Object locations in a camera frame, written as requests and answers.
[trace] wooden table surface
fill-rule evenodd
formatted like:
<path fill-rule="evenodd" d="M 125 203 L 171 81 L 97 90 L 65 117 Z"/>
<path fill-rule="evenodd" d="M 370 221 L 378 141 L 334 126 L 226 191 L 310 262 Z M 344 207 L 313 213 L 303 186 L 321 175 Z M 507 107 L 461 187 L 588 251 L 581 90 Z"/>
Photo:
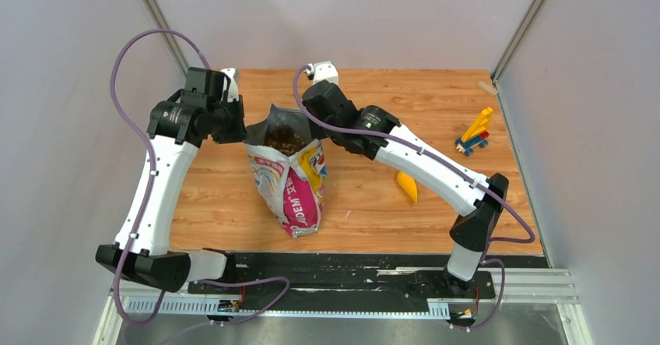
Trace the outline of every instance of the wooden table surface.
<path fill-rule="evenodd" d="M 264 119 L 271 102 L 295 107 L 294 70 L 241 70 L 245 124 Z M 421 139 L 452 160 L 510 180 L 507 201 L 533 226 L 532 214 L 497 100 L 477 87 L 486 71 L 340 70 L 339 84 L 357 107 L 376 104 L 398 117 Z M 300 79 L 300 94 L 310 86 Z M 490 144 L 470 157 L 455 149 L 485 107 L 492 107 Z M 170 232 L 170 247 L 232 251 L 449 253 L 456 212 L 418 184 L 419 202 L 399 188 L 396 170 L 347 153 L 324 141 L 328 184 L 318 233 L 292 239 L 270 213 L 255 186 L 243 144 L 205 141 L 185 178 Z M 497 236 L 525 238 L 504 213 Z M 542 253 L 530 245 L 494 243 L 492 253 Z"/>

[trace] cable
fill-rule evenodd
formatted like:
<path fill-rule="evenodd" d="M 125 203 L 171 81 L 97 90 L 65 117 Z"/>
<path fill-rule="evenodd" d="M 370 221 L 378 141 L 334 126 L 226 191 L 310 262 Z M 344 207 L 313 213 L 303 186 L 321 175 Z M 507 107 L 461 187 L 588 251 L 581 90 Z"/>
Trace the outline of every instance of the cable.
<path fill-rule="evenodd" d="M 117 56 L 117 59 L 114 62 L 114 66 L 112 68 L 112 73 L 111 73 L 111 76 L 110 76 L 110 96 L 111 96 L 111 99 L 112 99 L 112 103 L 114 104 L 114 107 L 115 107 L 115 109 L 117 109 L 117 112 L 119 113 L 121 118 L 128 124 L 129 127 L 131 127 L 131 129 L 138 135 L 138 137 L 144 143 L 144 145 L 146 147 L 147 154 L 149 155 L 149 170 L 150 171 L 155 171 L 156 170 L 156 152 L 154 152 L 154 150 L 153 150 L 153 146 L 151 145 L 151 142 L 149 141 L 149 137 L 140 129 L 140 127 L 138 127 L 133 122 L 133 120 L 130 119 L 130 117 L 128 115 L 126 115 L 126 113 L 124 112 L 124 109 L 119 104 L 119 99 L 117 98 L 116 83 L 117 83 L 117 74 L 119 72 L 119 65 L 121 64 L 121 60 L 124 59 L 124 56 L 128 52 L 128 49 L 133 44 L 135 44 L 138 40 L 142 39 L 143 37 L 146 37 L 146 36 L 149 36 L 149 35 L 152 35 L 152 34 L 155 34 L 155 33 L 170 33 L 170 34 L 173 34 L 174 36 L 178 36 L 181 39 L 185 40 L 195 50 L 195 52 L 199 56 L 200 61 L 202 61 L 202 64 L 204 65 L 204 67 L 206 69 L 211 69 L 211 66 L 210 66 L 209 62 L 206 60 L 206 57 L 199 50 L 197 45 L 195 45 L 195 43 L 193 43 L 192 40 L 187 38 L 185 35 L 183 35 L 182 33 L 177 32 L 175 30 L 168 30 L 168 29 L 147 30 L 147 31 L 142 32 L 142 33 L 136 35 L 135 37 L 133 37 L 119 52 L 119 55 Z M 224 72 L 223 72 L 223 74 L 224 74 L 224 76 L 227 80 L 227 87 L 229 87 L 230 78 Z M 139 230 L 140 222 L 142 222 L 142 217 L 144 216 L 146 206 L 149 203 L 149 198 L 151 196 L 151 191 L 153 190 L 153 182 L 155 180 L 154 178 L 155 177 L 153 175 L 150 175 L 147 179 L 145 193 L 144 193 L 144 196 L 142 197 L 142 201 L 140 202 L 140 207 L 138 209 L 138 213 L 135 216 L 135 219 L 133 221 L 133 226 L 131 228 L 131 233 L 132 234 L 136 234 L 137 231 Z M 131 319 L 128 316 L 128 313 L 124 310 L 124 307 L 121 304 L 121 297 L 120 297 L 120 294 L 119 294 L 119 284 L 121 282 L 121 271 L 124 269 L 124 264 L 126 263 L 126 258 L 128 256 L 128 253 L 131 250 L 131 247 L 133 246 L 133 241 L 134 241 L 133 238 L 129 238 L 126 241 L 126 245 L 124 247 L 124 250 L 121 252 L 121 255 L 119 257 L 119 262 L 117 264 L 117 269 L 115 270 L 114 279 L 112 281 L 112 297 L 113 297 L 114 305 L 117 308 L 118 314 L 121 316 L 122 319 L 124 319 L 126 321 L 126 323 L 128 323 L 129 325 L 132 325 L 132 326 L 146 326 L 146 325 L 150 324 L 156 318 L 156 315 L 158 314 L 158 311 L 160 310 L 160 305 L 163 303 L 163 298 L 165 297 L 165 290 L 160 292 L 160 296 L 158 297 L 158 300 L 156 302 L 156 308 L 154 309 L 153 313 L 146 320 L 136 321 L 134 319 Z M 207 284 L 210 284 L 210 285 L 216 285 L 216 286 L 220 286 L 220 287 L 243 287 L 243 288 L 251 286 L 251 285 L 270 283 L 270 282 L 274 282 L 274 281 L 283 281 L 284 283 L 286 283 L 286 286 L 284 287 L 284 289 L 282 289 L 282 291 L 270 303 L 268 303 L 264 308 L 262 308 L 258 312 L 255 312 L 253 315 L 250 315 L 246 318 L 236 320 L 236 321 L 233 321 L 233 322 L 221 322 L 221 323 L 223 323 L 223 325 L 225 325 L 225 324 L 231 324 L 231 325 L 240 324 L 240 323 L 243 323 L 243 322 L 247 322 L 248 320 L 251 320 L 253 318 L 256 318 L 257 316 L 259 316 L 260 314 L 262 314 L 263 312 L 265 312 L 266 310 L 271 308 L 280 298 L 282 298 L 282 296 L 286 293 L 286 291 L 289 290 L 290 282 L 287 278 L 281 277 L 281 276 L 270 277 L 270 278 L 263 279 L 263 280 L 249 281 L 247 283 L 237 283 L 237 284 L 220 283 L 220 282 L 216 282 L 216 281 L 213 281 L 213 280 L 203 280 L 204 283 L 207 283 Z M 177 337 L 179 337 L 179 336 L 181 336 L 181 335 L 183 335 L 187 332 L 190 332 L 193 329 L 197 329 L 198 327 L 200 327 L 200 325 L 189 327 L 189 328 L 185 329 L 184 331 L 181 331 L 178 334 L 174 335 L 173 337 L 168 339 L 165 343 L 170 342 L 171 340 L 173 340 L 173 339 L 175 339 L 175 338 L 177 338 Z M 121 333 L 122 343 L 126 343 L 125 342 L 125 332 L 126 331 L 123 330 L 122 333 Z"/>
<path fill-rule="evenodd" d="M 339 133 L 348 133 L 350 135 L 376 136 L 376 137 L 380 137 L 382 139 L 388 139 L 388 140 L 394 141 L 395 143 L 399 143 L 403 146 L 409 147 L 410 149 L 414 150 L 415 152 L 421 152 L 421 153 L 433 158 L 438 163 L 442 164 L 443 166 L 445 166 L 446 168 L 448 168 L 453 173 L 457 174 L 459 177 L 461 177 L 462 179 L 464 179 L 467 182 L 473 183 L 475 181 L 474 178 L 471 178 L 469 175 L 467 175 L 463 171 L 461 171 L 458 168 L 454 167 L 454 165 L 449 164 L 449 162 L 447 162 L 444 158 L 438 156 L 437 154 L 435 154 L 433 152 L 430 152 L 429 150 L 423 150 L 421 146 L 417 146 L 414 143 L 411 143 L 410 141 L 408 141 L 406 139 L 402 139 L 398 136 L 392 136 L 392 135 L 389 135 L 388 133 L 379 132 L 379 131 L 370 131 L 370 130 L 366 130 L 366 129 L 354 129 L 354 128 L 338 127 L 336 125 L 329 125 L 328 123 L 325 123 L 325 122 L 319 120 L 318 118 L 313 116 L 313 114 L 310 113 L 309 110 L 303 105 L 303 101 L 300 99 L 300 95 L 298 94 L 298 78 L 300 78 L 300 74 L 302 73 L 302 71 L 304 71 L 306 69 L 312 70 L 309 65 L 305 65 L 305 66 L 299 68 L 298 71 L 296 72 L 296 75 L 293 77 L 293 98 L 296 99 L 296 104 L 298 104 L 299 109 L 301 109 L 302 112 L 305 113 L 305 116 L 307 116 L 307 118 L 309 118 L 311 121 L 316 123 L 318 126 L 320 126 L 322 128 L 325 128 L 325 129 L 328 129 L 330 131 L 339 132 Z M 516 221 L 525 229 L 525 231 L 527 231 L 527 234 L 529 235 L 529 238 L 522 238 L 522 239 L 520 239 L 520 238 L 491 238 L 489 240 L 489 244 L 490 244 L 490 242 L 493 242 L 493 241 L 507 241 L 507 242 L 515 242 L 515 243 L 520 243 L 520 244 L 531 244 L 532 242 L 534 242 L 534 240 L 536 240 L 536 236 L 534 235 L 534 231 L 532 231 L 532 229 L 530 228 L 529 225 L 527 225 L 525 220 L 523 220 L 522 217 L 520 215 L 518 215 L 518 213 L 516 213 L 516 211 L 504 199 L 502 199 L 500 196 L 497 195 L 497 193 L 493 192 L 492 190 L 490 190 L 486 186 L 482 185 L 481 183 L 476 183 L 476 187 L 481 189 L 484 193 L 486 193 L 490 197 L 493 197 L 500 205 L 502 205 L 502 207 L 504 207 L 513 216 L 513 218 L 516 219 Z"/>
<path fill-rule="evenodd" d="M 293 77 L 293 98 L 296 99 L 296 104 L 298 105 L 299 109 L 311 121 L 313 121 L 314 123 L 316 123 L 318 126 L 320 126 L 322 128 L 325 128 L 327 130 L 334 131 L 334 132 L 348 133 L 350 135 L 376 136 L 376 137 L 380 137 L 382 139 L 388 139 L 388 140 L 391 140 L 395 143 L 399 143 L 403 146 L 407 146 L 410 149 L 414 150 L 416 153 L 419 152 L 419 153 L 422 153 L 422 154 L 425 154 L 425 155 L 429 156 L 430 158 L 433 158 L 435 161 L 442 164 L 443 166 L 445 166 L 450 171 L 457 174 L 460 178 L 464 179 L 465 181 L 470 182 L 470 183 L 475 183 L 476 187 L 478 189 L 481 189 L 484 193 L 486 193 L 487 195 L 489 195 L 490 197 L 495 199 L 500 205 L 502 205 L 502 207 L 504 207 L 513 216 L 513 218 L 516 219 L 516 221 L 525 229 L 525 231 L 527 231 L 528 238 L 490 238 L 488 240 L 488 242 L 486 243 L 486 248 L 484 249 L 483 254 L 481 256 L 481 260 L 482 260 L 481 263 L 482 264 L 488 264 L 488 263 L 495 262 L 495 263 L 498 263 L 500 265 L 500 267 L 502 268 L 502 283 L 500 285 L 500 295 L 497 298 L 497 303 L 495 304 L 495 309 L 493 310 L 493 312 L 490 313 L 488 318 L 486 320 L 484 320 L 482 323 L 478 324 L 477 326 L 472 326 L 472 327 L 470 327 L 470 329 L 465 328 L 465 331 L 467 332 L 467 331 L 472 330 L 472 329 L 483 328 L 486 324 L 488 324 L 493 319 L 493 317 L 497 313 L 497 310 L 499 309 L 500 304 L 502 302 L 502 296 L 503 296 L 503 293 L 504 293 L 504 263 L 499 259 L 483 260 L 486 257 L 486 254 L 488 253 L 488 248 L 490 247 L 490 244 L 494 241 L 506 241 L 506 242 L 514 242 L 514 243 L 519 243 L 519 244 L 531 244 L 532 242 L 534 242 L 536 240 L 536 236 L 534 235 L 534 231 L 532 231 L 532 229 L 525 222 L 525 220 L 522 219 L 522 217 L 518 213 L 516 213 L 516 211 L 507 203 L 507 201 L 505 199 L 498 196 L 497 193 L 493 192 L 490 188 L 487 188 L 486 186 L 482 185 L 481 183 L 476 183 L 474 178 L 471 178 L 469 175 L 465 174 L 463 171 L 459 170 L 454 165 L 449 164 L 449 162 L 447 162 L 444 158 L 438 156 L 437 154 L 435 154 L 433 152 L 430 152 L 429 150 L 425 150 L 421 146 L 417 146 L 414 143 L 411 143 L 410 141 L 408 141 L 406 139 L 402 139 L 398 136 L 392 136 L 392 135 L 389 135 L 388 133 L 379 132 L 379 131 L 370 131 L 370 130 L 338 127 L 336 125 L 330 125 L 328 123 L 325 123 L 325 122 L 319 120 L 318 118 L 316 118 L 315 116 L 313 116 L 313 114 L 310 113 L 309 110 L 303 105 L 303 101 L 300 99 L 300 95 L 298 93 L 298 79 L 300 78 L 300 74 L 306 69 L 312 70 L 309 65 L 304 65 L 304 66 L 302 66 L 301 68 L 298 69 L 298 71 L 296 72 L 296 75 Z"/>
<path fill-rule="evenodd" d="M 488 318 L 486 318 L 486 320 L 477 324 L 476 326 L 464 327 L 464 326 L 457 326 L 455 324 L 452 324 L 449 325 L 449 328 L 452 329 L 456 328 L 465 332 L 476 331 L 477 329 L 481 329 L 487 326 L 488 323 L 490 323 L 490 321 L 493 320 L 495 314 L 497 314 L 497 311 L 500 309 L 500 305 L 502 304 L 502 298 L 504 298 L 504 275 L 506 272 L 504 268 L 504 263 L 498 258 L 487 259 L 481 262 L 482 265 L 488 265 L 490 263 L 497 263 L 498 265 L 500 265 L 500 268 L 502 269 L 502 281 L 500 282 L 500 293 L 497 295 L 497 301 L 495 301 L 495 307 L 493 308 L 493 311 L 490 313 L 490 315 L 488 315 Z"/>
<path fill-rule="evenodd" d="M 266 279 L 263 279 L 263 280 L 253 280 L 253 281 L 248 281 L 247 283 L 220 283 L 220 282 L 214 281 L 214 280 L 200 280 L 200 283 L 215 285 L 217 287 L 224 287 L 224 288 L 236 288 L 236 287 L 245 288 L 245 287 L 249 287 L 249 286 L 253 286 L 253 285 L 272 283 L 272 282 L 276 282 L 276 281 L 284 282 L 284 284 L 285 284 L 284 288 L 282 289 L 281 292 L 279 292 L 279 294 L 275 298 L 272 299 L 272 301 L 270 301 L 266 306 L 264 306 L 259 311 L 255 312 L 254 314 L 246 316 L 245 318 L 242 318 L 242 319 L 234 320 L 232 322 L 218 322 L 218 321 L 214 321 L 214 320 L 212 320 L 210 322 L 209 321 L 204 321 L 204 322 L 195 324 L 193 326 L 189 326 L 188 328 L 182 329 L 180 332 L 175 333 L 173 336 L 171 336 L 167 340 L 163 341 L 162 343 L 159 343 L 158 345 L 165 345 L 166 343 L 169 343 L 170 341 L 173 341 L 173 340 L 183 336 L 186 333 L 189 333 L 191 331 L 194 331 L 196 329 L 206 327 L 206 326 L 209 326 L 209 325 L 211 325 L 211 326 L 212 325 L 233 326 L 233 325 L 236 325 L 236 324 L 245 323 L 248 320 L 252 320 L 252 319 L 260 316 L 261 314 L 263 314 L 266 310 L 270 309 L 277 301 L 279 301 L 279 299 L 282 298 L 282 296 L 284 296 L 284 294 L 289 290 L 289 287 L 291 285 L 291 282 L 289 282 L 289 279 L 287 279 L 283 276 L 269 277 L 269 278 L 266 278 Z M 125 339 L 126 335 L 125 334 L 126 334 L 126 331 L 122 331 L 121 343 L 124 344 L 124 345 L 126 345 L 126 339 Z"/>
<path fill-rule="evenodd" d="M 178 36 L 181 39 L 185 40 L 190 46 L 195 49 L 195 52 L 199 55 L 199 59 L 202 61 L 202 64 L 204 67 L 207 69 L 210 69 L 209 62 L 206 60 L 206 57 L 200 52 L 199 48 L 197 48 L 197 45 L 193 43 L 189 38 L 187 38 L 185 35 L 182 33 L 179 33 L 175 30 L 168 30 L 168 29 L 154 29 L 154 30 L 147 30 L 145 32 L 142 32 L 135 37 L 133 37 L 126 45 L 121 49 L 119 52 L 119 55 L 117 56 L 117 59 L 114 62 L 114 66 L 112 67 L 112 73 L 110 75 L 110 97 L 112 99 L 112 103 L 114 104 L 114 108 L 117 109 L 117 113 L 121 116 L 122 119 L 128 124 L 129 127 L 138 135 L 138 137 L 142 140 L 146 147 L 147 154 L 149 154 L 149 170 L 150 171 L 155 171 L 156 170 L 156 153 L 153 151 L 153 146 L 151 145 L 151 142 L 149 141 L 149 137 L 138 127 L 133 120 L 130 119 L 128 115 L 124 112 L 124 109 L 121 107 L 119 104 L 119 99 L 117 98 L 117 89 L 116 89 L 116 83 L 117 83 L 117 73 L 119 72 L 119 65 L 121 64 L 121 60 L 124 59 L 124 56 L 126 55 L 126 52 L 128 49 L 133 46 L 138 40 L 142 39 L 143 37 L 155 34 L 155 33 L 171 33 L 174 36 Z M 138 232 L 138 229 L 140 227 L 140 222 L 142 221 L 142 216 L 144 216 L 144 212 L 146 210 L 146 206 L 149 203 L 149 197 L 151 196 L 151 191 L 153 190 L 153 182 L 154 182 L 154 176 L 150 175 L 149 178 L 147 179 L 146 182 L 146 189 L 144 196 L 142 197 L 142 202 L 140 203 L 140 207 L 138 209 L 138 213 L 135 216 L 135 219 L 133 221 L 133 227 L 131 228 L 131 234 L 136 234 Z M 124 319 L 126 322 L 128 322 L 131 325 L 134 326 L 146 326 L 147 324 L 151 323 L 155 317 L 156 314 L 158 313 L 158 310 L 160 308 L 160 304 L 163 302 L 163 298 L 165 297 L 165 291 L 162 291 L 160 293 L 160 296 L 158 297 L 158 302 L 156 303 L 156 309 L 153 311 L 150 317 L 148 319 L 138 322 L 133 319 L 131 319 L 126 311 L 124 310 L 123 305 L 121 304 L 121 299 L 119 295 L 119 282 L 121 281 L 121 271 L 124 269 L 124 264 L 126 263 L 126 258 L 128 257 L 128 252 L 131 250 L 131 247 L 133 246 L 133 238 L 129 238 L 126 241 L 126 245 L 124 246 L 124 250 L 121 252 L 121 255 L 119 257 L 119 262 L 117 264 L 117 269 L 115 270 L 114 273 L 114 279 L 112 280 L 112 298 L 114 300 L 114 305 L 117 307 L 117 312 L 121 316 L 122 319 Z"/>

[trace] gray wall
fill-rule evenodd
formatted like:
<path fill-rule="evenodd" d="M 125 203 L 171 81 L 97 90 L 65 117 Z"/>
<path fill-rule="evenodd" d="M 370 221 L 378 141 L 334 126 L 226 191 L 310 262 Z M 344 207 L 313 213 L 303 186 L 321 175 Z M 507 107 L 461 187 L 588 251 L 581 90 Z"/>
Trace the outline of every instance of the gray wall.
<path fill-rule="evenodd" d="M 111 274 L 94 262 L 114 240 L 144 148 L 108 94 L 114 59 L 152 28 L 140 0 L 0 0 L 0 343 L 89 344 Z M 126 111 L 182 84 L 162 39 L 120 71 Z"/>
<path fill-rule="evenodd" d="M 659 6 L 549 0 L 501 81 L 547 252 L 598 345 L 658 342 Z"/>
<path fill-rule="evenodd" d="M 221 66 L 344 69 L 493 69 L 531 1 L 158 0 Z"/>

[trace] yellow block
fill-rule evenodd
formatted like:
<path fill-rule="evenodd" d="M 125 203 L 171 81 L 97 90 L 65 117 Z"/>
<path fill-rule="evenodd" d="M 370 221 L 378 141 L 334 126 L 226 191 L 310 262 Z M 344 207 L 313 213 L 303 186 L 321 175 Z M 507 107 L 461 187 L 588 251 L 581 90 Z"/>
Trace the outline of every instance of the yellow block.
<path fill-rule="evenodd" d="M 481 110 L 481 113 L 479 113 L 479 116 L 476 117 L 476 120 L 470 125 L 470 128 L 468 128 L 467 131 L 463 134 L 463 137 L 461 137 L 461 140 L 466 143 L 468 140 L 471 138 L 477 136 L 481 132 L 484 132 L 488 129 L 488 126 L 490 125 L 490 117 L 493 115 L 493 108 L 492 107 L 487 107 L 483 110 Z"/>
<path fill-rule="evenodd" d="M 413 202 L 417 202 L 417 183 L 415 179 L 408 176 L 403 171 L 399 171 L 396 175 L 396 181 L 403 188 L 403 191 L 410 197 Z"/>

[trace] colorful food bag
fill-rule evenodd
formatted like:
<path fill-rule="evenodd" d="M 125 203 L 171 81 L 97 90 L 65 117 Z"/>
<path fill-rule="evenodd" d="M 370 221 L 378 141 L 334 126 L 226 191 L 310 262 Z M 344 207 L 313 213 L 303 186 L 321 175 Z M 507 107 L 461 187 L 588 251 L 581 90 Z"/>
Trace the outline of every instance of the colorful food bag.
<path fill-rule="evenodd" d="M 318 231 L 325 193 L 323 146 L 299 110 L 271 105 L 244 141 L 259 194 L 293 238 Z"/>

